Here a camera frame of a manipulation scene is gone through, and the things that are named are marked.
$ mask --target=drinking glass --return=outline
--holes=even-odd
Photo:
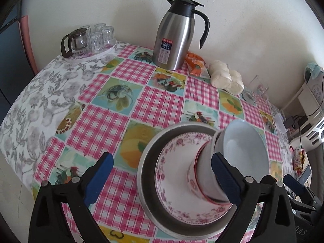
[[[265,83],[259,76],[255,76],[247,87],[257,96],[263,95],[269,89],[267,83]]]
[[[100,28],[100,31],[103,35],[103,42],[106,44],[108,44],[109,40],[114,38],[114,28],[111,26],[108,27],[102,27]]]
[[[100,32],[100,28],[105,27],[105,26],[106,26],[105,23],[98,23],[98,24],[94,25],[93,32]]]
[[[102,33],[94,32],[90,34],[89,50],[91,52],[98,53],[104,46]]]
[[[245,101],[250,104],[257,103],[263,104],[268,101],[266,92],[269,86],[265,83],[260,76],[255,76],[247,87],[244,87],[242,96]]]
[[[90,26],[83,26],[83,27],[80,27],[80,28],[85,28],[87,35],[90,35],[91,34],[91,27]]]

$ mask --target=black jug lid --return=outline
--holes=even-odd
[[[204,6],[194,0],[167,0],[171,7],[169,9],[170,13],[179,14],[185,17],[194,18],[194,14],[191,11],[195,9],[197,5]]]

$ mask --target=blue gripper pad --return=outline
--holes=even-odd
[[[302,195],[305,192],[305,186],[300,184],[295,178],[291,175],[285,175],[283,178],[283,182],[286,186],[288,186],[291,191],[293,191],[296,195]]]
[[[241,189],[239,185],[236,183],[235,179],[216,153],[212,156],[211,163],[213,172],[216,175],[217,180],[225,192],[228,200],[232,204],[239,207],[241,204]]]
[[[99,169],[90,180],[85,189],[84,204],[89,207],[90,204],[94,204],[98,196],[107,181],[107,178],[114,167],[114,158],[112,154],[109,153],[103,163],[100,165]]]

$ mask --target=dough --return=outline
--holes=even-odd
[[[225,90],[227,90],[230,94],[239,95],[242,93],[243,89],[244,85],[242,80],[234,76],[232,77],[230,85]]]
[[[228,72],[228,67],[225,63],[219,60],[215,60],[209,65],[209,74],[212,75],[216,70],[224,70]]]
[[[216,70],[210,77],[210,84],[215,88],[225,89],[231,81],[231,75],[224,70]]]
[[[239,72],[237,72],[236,70],[230,70],[229,71],[229,74],[231,75],[231,77],[237,77],[239,78],[240,80],[242,80],[242,76]]]

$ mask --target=floral tablecloth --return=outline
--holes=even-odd
[[[274,125],[276,107],[250,105],[215,89],[188,75],[186,63],[177,71],[158,68],[151,56],[150,49],[125,43],[101,59],[79,64],[58,56],[19,95],[0,127],[0,149],[34,197],[41,181],[68,182],[103,152],[113,154],[114,168],[90,211],[115,242],[179,242],[148,219],[136,191],[144,148],[170,125],[199,121],[224,129],[244,119],[267,147],[270,173],[282,180],[293,172],[288,138]],[[63,209],[71,230],[79,234],[68,205]],[[243,242],[252,235],[260,209]]]

